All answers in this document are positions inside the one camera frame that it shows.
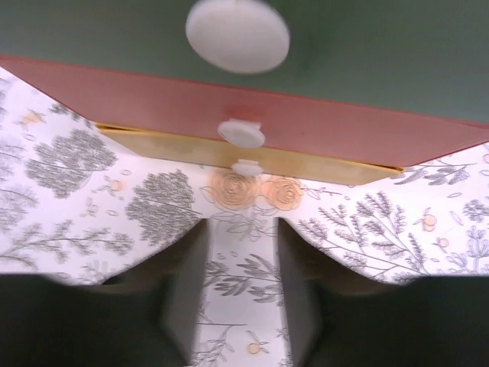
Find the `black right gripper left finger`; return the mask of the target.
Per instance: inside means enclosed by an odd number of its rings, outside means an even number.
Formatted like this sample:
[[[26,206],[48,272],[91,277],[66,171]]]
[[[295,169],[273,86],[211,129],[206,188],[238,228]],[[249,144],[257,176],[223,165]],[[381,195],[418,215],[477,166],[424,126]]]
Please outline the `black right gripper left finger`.
[[[3,366],[187,366],[209,249],[200,220],[167,248],[101,284],[1,277]]]

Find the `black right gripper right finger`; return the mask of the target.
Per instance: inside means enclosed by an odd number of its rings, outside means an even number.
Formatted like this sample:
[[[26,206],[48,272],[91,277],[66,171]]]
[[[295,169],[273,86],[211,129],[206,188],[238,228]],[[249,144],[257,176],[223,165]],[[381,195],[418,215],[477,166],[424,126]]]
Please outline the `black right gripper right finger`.
[[[371,280],[310,245],[285,219],[277,252],[295,366],[486,366],[488,279]]]

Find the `red drawer box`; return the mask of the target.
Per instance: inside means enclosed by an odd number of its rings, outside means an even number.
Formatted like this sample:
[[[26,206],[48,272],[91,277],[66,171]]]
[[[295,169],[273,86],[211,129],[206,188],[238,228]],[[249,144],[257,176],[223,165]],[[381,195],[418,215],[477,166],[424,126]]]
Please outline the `red drawer box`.
[[[488,140],[487,127],[218,84],[1,58],[1,66],[74,112],[124,128],[217,138],[229,119],[261,124],[270,148],[408,167]]]

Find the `green drawer box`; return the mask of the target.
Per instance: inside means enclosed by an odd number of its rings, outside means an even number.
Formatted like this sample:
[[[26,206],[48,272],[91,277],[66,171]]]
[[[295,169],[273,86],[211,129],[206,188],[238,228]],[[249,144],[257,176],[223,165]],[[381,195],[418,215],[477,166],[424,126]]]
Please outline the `green drawer box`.
[[[3,1],[1,52],[488,122],[486,1],[274,1],[282,64],[236,75],[186,39],[190,1]]]

